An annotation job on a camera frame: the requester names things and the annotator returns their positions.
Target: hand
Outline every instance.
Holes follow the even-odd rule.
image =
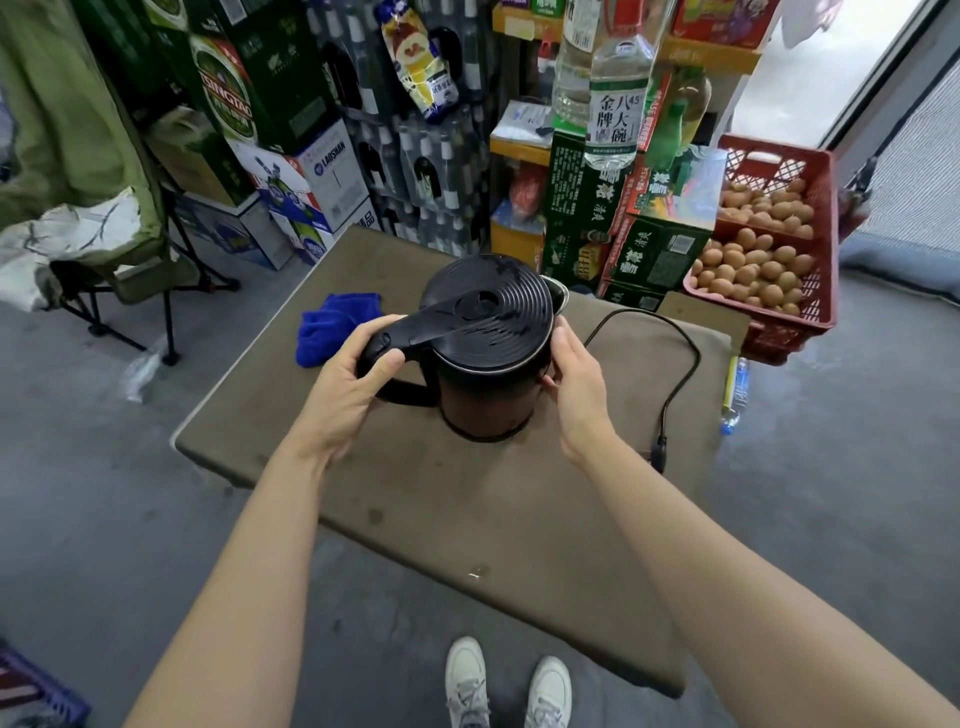
[[[594,443],[616,437],[607,414],[607,386],[600,363],[563,316],[557,317],[550,351],[556,371],[543,378],[543,388],[557,404],[564,455],[583,468]]]
[[[358,326],[333,358],[324,364],[310,390],[300,416],[285,443],[299,455],[332,463],[343,457],[360,431],[371,402],[403,366],[399,349],[377,359],[362,379],[356,375],[357,359],[371,337],[402,316],[382,316]]]

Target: kettle lid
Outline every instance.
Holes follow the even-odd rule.
[[[458,328],[433,342],[433,350],[458,369],[478,374],[510,371],[540,352],[553,330],[546,282],[508,255],[472,255],[450,263],[427,283],[420,308],[461,296],[456,310],[475,319],[476,326]]]

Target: white sneaker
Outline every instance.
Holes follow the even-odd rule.
[[[453,728],[490,728],[487,666],[473,637],[461,637],[446,654],[446,707]]]
[[[566,665],[544,657],[530,681],[524,728],[566,728],[573,711],[573,685]]]

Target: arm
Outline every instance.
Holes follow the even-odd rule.
[[[127,728],[289,725],[324,469],[346,453],[373,397],[403,364],[394,350],[364,378],[354,374],[373,333],[398,318],[359,327],[320,372]]]
[[[620,440],[600,365],[552,342],[564,452],[593,483],[694,657],[744,728],[957,726],[909,667],[713,522]]]

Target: kettle base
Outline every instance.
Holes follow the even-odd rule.
[[[457,425],[452,423],[450,420],[448,420],[443,410],[441,410],[440,414],[444,418],[444,422],[446,423],[447,427],[452,429],[454,432],[456,432],[465,440],[470,440],[472,443],[502,443],[504,440],[509,440],[514,435],[517,435],[524,427],[526,427],[527,424],[533,419],[533,416],[534,416],[533,413],[531,412],[530,416],[526,420],[524,420],[522,423],[520,423],[513,429],[508,430],[507,432],[504,432],[502,435],[495,435],[493,437],[474,437],[473,435],[467,434],[462,429],[460,429],[460,427],[458,427]]]

